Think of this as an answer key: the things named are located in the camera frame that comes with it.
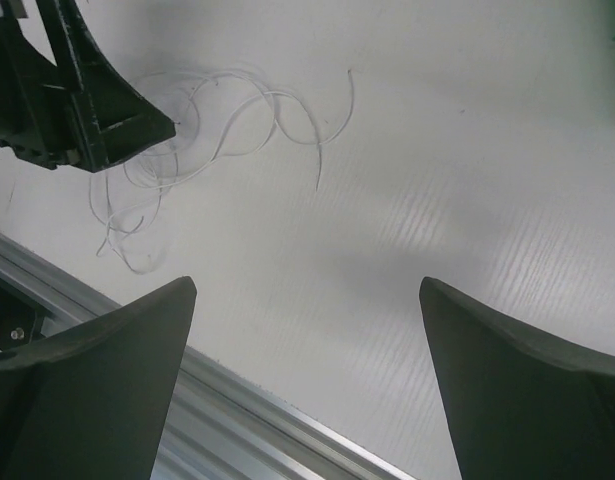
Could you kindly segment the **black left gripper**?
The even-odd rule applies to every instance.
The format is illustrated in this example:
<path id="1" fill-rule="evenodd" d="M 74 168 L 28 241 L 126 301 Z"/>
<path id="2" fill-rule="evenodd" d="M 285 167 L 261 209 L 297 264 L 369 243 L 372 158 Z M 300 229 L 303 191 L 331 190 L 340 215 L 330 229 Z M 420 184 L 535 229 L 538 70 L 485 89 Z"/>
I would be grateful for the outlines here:
<path id="1" fill-rule="evenodd" d="M 101 52 L 74 1 L 38 1 L 55 62 L 25 37 L 21 1 L 0 1 L 0 148 L 91 173 L 172 139 L 174 122 Z"/>

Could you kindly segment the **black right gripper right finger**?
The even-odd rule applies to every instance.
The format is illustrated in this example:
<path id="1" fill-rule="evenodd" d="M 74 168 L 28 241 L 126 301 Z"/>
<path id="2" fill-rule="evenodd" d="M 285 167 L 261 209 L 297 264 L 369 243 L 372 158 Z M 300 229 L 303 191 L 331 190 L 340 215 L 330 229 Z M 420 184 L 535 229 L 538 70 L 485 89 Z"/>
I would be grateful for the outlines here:
<path id="1" fill-rule="evenodd" d="M 615 479 L 615 356 L 423 279 L 419 300 L 464 479 Z"/>

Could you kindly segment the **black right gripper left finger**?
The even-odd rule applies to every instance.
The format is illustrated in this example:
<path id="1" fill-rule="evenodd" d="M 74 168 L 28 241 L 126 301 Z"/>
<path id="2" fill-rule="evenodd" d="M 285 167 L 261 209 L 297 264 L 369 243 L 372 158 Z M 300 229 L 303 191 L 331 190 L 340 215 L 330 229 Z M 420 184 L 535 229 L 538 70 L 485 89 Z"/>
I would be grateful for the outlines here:
<path id="1" fill-rule="evenodd" d="M 178 278 L 0 353 L 0 479 L 148 479 L 196 287 Z"/>

